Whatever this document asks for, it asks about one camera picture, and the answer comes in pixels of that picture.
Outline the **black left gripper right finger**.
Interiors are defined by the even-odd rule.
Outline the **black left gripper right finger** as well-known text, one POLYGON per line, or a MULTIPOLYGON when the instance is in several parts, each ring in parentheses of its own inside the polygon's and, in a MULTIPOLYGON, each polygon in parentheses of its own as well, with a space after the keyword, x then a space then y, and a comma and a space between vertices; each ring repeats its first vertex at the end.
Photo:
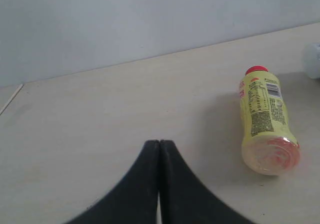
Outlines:
POLYGON ((172 140, 160 141, 159 198, 163 224, 249 224, 196 177, 172 140))

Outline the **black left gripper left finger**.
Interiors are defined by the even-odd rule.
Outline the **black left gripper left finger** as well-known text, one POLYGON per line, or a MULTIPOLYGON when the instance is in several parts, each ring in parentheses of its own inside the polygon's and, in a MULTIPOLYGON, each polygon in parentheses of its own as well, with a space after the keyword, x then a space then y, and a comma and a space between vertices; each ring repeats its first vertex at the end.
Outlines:
POLYGON ((148 140, 126 175, 69 224, 156 224, 160 142, 148 140))

